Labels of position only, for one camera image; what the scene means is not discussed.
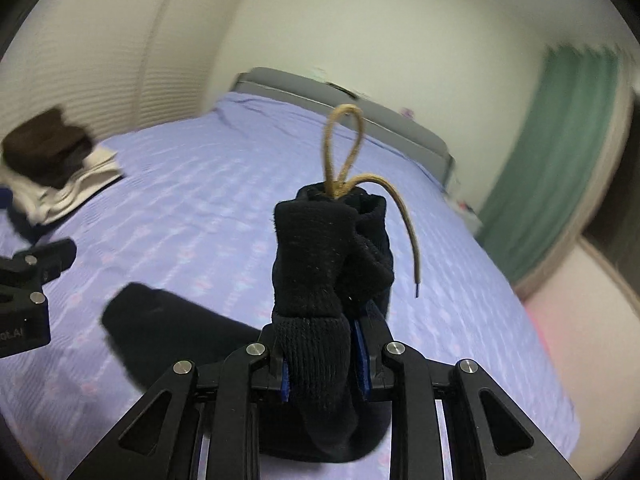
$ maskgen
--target brown cloth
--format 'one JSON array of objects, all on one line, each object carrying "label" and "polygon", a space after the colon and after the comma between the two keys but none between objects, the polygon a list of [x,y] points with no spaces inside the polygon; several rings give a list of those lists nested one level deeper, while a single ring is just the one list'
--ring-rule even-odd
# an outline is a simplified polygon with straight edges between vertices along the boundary
[{"label": "brown cloth", "polygon": [[36,184],[62,189],[93,148],[87,131],[65,124],[54,107],[12,130],[2,140],[2,158]]}]

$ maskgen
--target black clamp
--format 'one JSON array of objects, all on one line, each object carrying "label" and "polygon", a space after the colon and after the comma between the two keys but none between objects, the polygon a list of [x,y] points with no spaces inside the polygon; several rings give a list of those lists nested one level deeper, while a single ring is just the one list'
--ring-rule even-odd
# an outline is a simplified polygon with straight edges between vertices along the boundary
[{"label": "black clamp", "polygon": [[76,244],[69,238],[0,258],[0,358],[51,341],[49,303],[42,286],[75,259]]}]

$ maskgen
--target lavender bedsheet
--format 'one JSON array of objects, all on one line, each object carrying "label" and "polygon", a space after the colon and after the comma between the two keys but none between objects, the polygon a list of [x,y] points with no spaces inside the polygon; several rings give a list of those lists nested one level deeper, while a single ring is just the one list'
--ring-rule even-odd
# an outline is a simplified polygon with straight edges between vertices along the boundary
[{"label": "lavender bedsheet", "polygon": [[[322,180],[324,120],[293,105],[230,93],[202,118],[104,142],[118,151],[127,176],[51,237],[71,237],[78,245],[72,269],[45,287],[52,341],[0,360],[1,413],[50,480],[65,479],[141,395],[99,323],[126,283],[165,288],[256,327],[270,321],[273,207]],[[340,164],[353,137],[351,130],[336,129]],[[410,244],[390,200],[396,282],[389,325],[395,338],[434,360],[478,361],[568,456],[579,431],[574,408],[523,307],[428,172],[372,140],[354,171],[381,174],[399,189],[420,240],[416,300]],[[2,254],[25,246],[4,215],[0,236]],[[388,478],[389,446],[388,438],[376,452],[344,465],[265,457],[262,477]]]}]

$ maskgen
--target black sock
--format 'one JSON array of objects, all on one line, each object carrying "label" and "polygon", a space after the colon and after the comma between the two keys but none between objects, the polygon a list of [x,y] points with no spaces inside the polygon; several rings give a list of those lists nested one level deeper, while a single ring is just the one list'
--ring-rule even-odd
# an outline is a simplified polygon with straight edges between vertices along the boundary
[{"label": "black sock", "polygon": [[175,362],[222,361],[260,336],[256,328],[141,283],[129,283],[110,301],[102,325],[130,376],[145,390]]}]

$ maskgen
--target folded clothes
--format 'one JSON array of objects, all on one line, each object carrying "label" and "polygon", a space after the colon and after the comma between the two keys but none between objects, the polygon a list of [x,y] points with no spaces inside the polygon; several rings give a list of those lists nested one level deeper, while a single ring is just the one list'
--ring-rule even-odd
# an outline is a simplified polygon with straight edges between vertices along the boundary
[{"label": "folded clothes", "polygon": [[81,126],[65,124],[51,108],[20,124],[2,140],[2,159],[15,173],[41,186],[61,189],[82,169],[94,143]]},{"label": "folded clothes", "polygon": [[97,146],[62,189],[36,184],[6,164],[0,164],[0,182],[11,189],[16,211],[24,213],[31,225],[48,225],[65,217],[122,176],[115,155],[113,150]]}]

